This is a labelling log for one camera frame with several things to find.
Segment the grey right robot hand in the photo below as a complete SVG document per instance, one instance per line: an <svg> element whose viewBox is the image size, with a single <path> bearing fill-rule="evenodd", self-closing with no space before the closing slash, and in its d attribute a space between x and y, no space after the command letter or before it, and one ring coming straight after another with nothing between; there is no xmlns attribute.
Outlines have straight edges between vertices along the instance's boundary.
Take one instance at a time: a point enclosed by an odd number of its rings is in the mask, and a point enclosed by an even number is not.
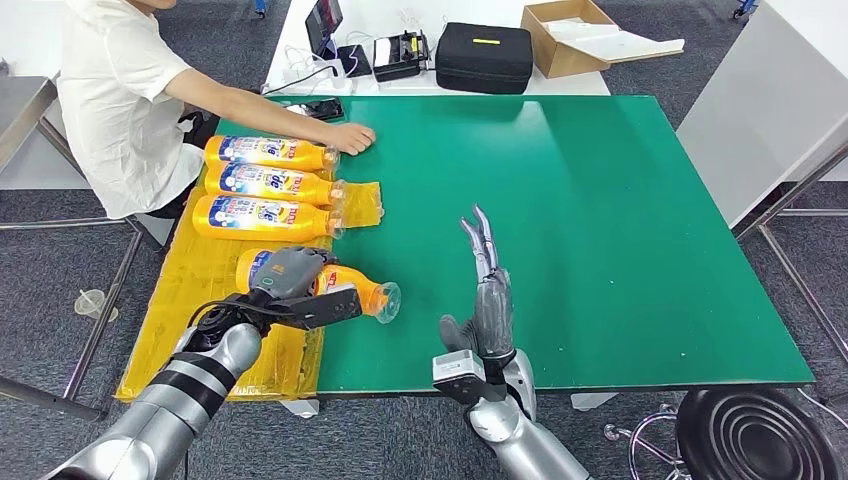
<svg viewBox="0 0 848 480"><path fill-rule="evenodd" d="M460 219L474 257L477 278L473 314L458 323L448 314L438 322L442 344L450 351L471 350L486 362L506 362L515 351L513 303L508 272L500 265L490 221L475 204L474 222Z"/></svg>

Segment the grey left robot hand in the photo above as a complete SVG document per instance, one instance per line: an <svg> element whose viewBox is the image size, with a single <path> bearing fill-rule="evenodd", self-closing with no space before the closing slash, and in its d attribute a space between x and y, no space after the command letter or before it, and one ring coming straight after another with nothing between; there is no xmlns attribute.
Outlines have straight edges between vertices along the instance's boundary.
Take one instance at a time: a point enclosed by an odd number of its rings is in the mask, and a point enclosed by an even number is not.
<svg viewBox="0 0 848 480"><path fill-rule="evenodd" d="M287 247L273 253L250 282L250 322L265 336L274 325L312 330L363 314L355 287L313 294L310 288L337 257L325 249Z"/></svg>

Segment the person's hand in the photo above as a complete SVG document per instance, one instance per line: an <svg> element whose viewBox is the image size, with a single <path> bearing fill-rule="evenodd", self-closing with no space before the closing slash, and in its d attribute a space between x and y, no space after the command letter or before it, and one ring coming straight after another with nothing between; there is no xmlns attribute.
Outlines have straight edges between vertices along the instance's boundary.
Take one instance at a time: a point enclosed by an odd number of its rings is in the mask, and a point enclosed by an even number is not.
<svg viewBox="0 0 848 480"><path fill-rule="evenodd" d="M322 140L348 155L358 155L367 150L376 141L375 132L369 127L356 123L329 125Z"/></svg>

